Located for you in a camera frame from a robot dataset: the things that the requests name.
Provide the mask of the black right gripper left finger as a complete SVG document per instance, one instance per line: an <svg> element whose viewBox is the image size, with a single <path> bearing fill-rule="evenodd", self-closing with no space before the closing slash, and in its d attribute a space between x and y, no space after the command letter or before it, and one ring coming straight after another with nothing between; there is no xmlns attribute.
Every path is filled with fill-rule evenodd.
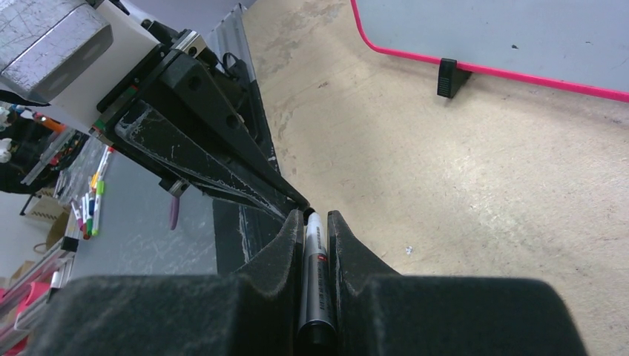
<svg viewBox="0 0 629 356"><path fill-rule="evenodd" d="M230 274L92 276L56 292L28 355L292 355L303 215Z"/></svg>

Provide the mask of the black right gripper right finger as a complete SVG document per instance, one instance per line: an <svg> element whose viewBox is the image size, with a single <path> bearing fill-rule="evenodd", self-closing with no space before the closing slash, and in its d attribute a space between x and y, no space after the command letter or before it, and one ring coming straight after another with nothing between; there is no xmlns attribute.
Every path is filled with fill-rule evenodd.
<svg viewBox="0 0 629 356"><path fill-rule="evenodd" d="M527 278L397 273L327 216L339 355L585 355L564 301Z"/></svg>

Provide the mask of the red framed whiteboard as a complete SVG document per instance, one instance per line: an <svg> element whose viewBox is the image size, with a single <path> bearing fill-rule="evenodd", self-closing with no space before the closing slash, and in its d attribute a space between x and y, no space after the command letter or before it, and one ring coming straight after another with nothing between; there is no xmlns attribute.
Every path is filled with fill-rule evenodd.
<svg viewBox="0 0 629 356"><path fill-rule="evenodd" d="M626 1L353 1L373 51L628 100Z"/></svg>

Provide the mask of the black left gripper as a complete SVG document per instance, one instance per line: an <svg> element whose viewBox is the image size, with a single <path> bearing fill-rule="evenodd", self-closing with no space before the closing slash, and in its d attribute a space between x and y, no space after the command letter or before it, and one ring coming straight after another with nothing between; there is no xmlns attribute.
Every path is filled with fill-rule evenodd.
<svg viewBox="0 0 629 356"><path fill-rule="evenodd" d="M96 104L100 116L90 132L157 175L173 197L191 183L216 200L276 220L309 208L263 151L267 141L255 123L255 98L228 96L212 77L217 58L202 37L169 27L148 32L159 43Z"/></svg>

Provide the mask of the white marker pen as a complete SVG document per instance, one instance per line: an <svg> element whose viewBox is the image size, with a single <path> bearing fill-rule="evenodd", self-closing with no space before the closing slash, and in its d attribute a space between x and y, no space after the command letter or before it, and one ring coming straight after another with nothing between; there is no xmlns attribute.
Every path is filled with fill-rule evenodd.
<svg viewBox="0 0 629 356"><path fill-rule="evenodd" d="M329 281L328 240L320 215L310 213L303 249L297 355L332 355L337 343Z"/></svg>

